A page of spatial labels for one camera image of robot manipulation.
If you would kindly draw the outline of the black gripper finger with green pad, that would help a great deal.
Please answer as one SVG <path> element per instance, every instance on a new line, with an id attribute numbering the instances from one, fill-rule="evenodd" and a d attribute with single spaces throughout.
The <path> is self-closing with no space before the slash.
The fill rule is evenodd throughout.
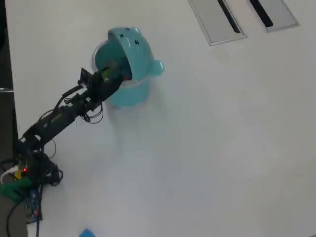
<path id="1" fill-rule="evenodd" d="M 124 76 L 122 74 L 118 75 L 116 78 L 110 79 L 110 92 L 115 93 L 124 81 Z"/>
<path id="2" fill-rule="evenodd" d="M 109 74 L 111 72 L 111 68 L 106 66 L 95 73 L 95 81 L 97 83 L 104 83 L 109 81 Z"/>

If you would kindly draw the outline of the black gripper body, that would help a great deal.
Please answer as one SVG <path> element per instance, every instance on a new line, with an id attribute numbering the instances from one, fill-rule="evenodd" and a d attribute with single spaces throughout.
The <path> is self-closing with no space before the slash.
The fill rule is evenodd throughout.
<path id="1" fill-rule="evenodd" d="M 112 78 L 116 78 L 116 77 L 109 76 L 108 82 L 97 83 L 95 81 L 95 73 L 94 73 L 88 81 L 88 85 L 87 85 L 88 97 L 92 101 L 104 101 L 107 98 L 109 98 L 112 94 L 114 94 L 110 92 L 110 79 Z"/>

